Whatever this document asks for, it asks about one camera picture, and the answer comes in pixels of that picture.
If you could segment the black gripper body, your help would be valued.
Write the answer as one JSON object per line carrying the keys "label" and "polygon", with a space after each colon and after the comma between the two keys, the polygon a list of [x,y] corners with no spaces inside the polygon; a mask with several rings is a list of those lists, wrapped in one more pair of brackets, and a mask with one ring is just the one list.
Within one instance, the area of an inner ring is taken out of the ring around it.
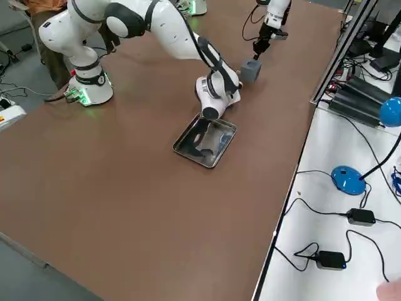
{"label": "black gripper body", "polygon": [[263,24],[259,30],[258,40],[268,40],[270,41],[273,34],[276,33],[276,28]]}

